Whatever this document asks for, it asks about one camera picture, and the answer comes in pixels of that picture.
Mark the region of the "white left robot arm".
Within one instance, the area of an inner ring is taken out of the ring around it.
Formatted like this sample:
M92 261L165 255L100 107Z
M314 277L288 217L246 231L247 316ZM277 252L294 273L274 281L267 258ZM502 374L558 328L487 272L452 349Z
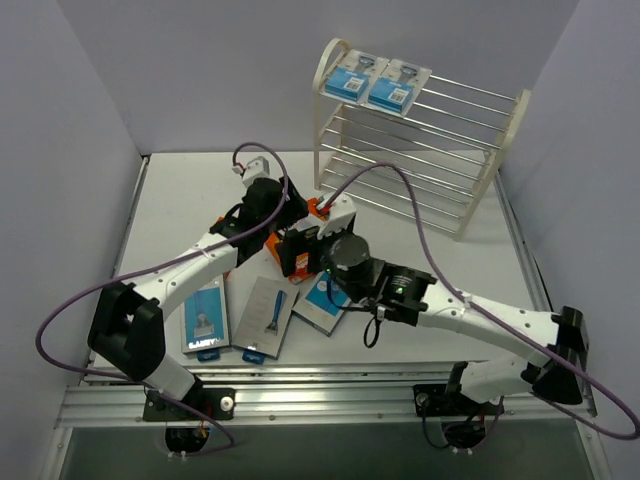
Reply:
M258 253L277 230L309 213L307 201L282 178L258 178L242 200L185 254L189 259L102 289L88 346L135 382L162 391L179 419L202 405L199 381L166 351L164 322L193 293Z

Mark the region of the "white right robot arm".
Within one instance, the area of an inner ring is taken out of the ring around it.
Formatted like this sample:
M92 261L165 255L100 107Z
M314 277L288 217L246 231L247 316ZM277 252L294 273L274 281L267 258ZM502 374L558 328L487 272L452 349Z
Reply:
M433 275L371 256L366 240L351 232L320 238L315 227L274 234L268 247L284 275L326 274L326 297L340 289L353 310L385 322L449 330L508 351L493 361L454 365L444 400L455 412L515 393L578 405L588 336L582 313L525 310L463 291L452 292Z

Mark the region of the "clear Gillette blister pack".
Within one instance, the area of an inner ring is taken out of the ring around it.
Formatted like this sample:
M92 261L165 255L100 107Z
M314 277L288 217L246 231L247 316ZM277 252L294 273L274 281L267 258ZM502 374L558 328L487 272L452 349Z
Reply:
M405 117L431 74L431 69L392 59L369 90L364 105Z
M387 58L352 49L329 73L321 92L347 103L362 103L388 63Z

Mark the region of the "grey Harry's box blue razor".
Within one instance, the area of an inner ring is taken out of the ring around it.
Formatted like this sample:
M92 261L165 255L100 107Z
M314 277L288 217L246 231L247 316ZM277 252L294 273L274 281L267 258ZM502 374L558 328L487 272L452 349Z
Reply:
M298 295L299 288L289 281L256 280L232 335L243 361L262 365L267 358L278 359Z

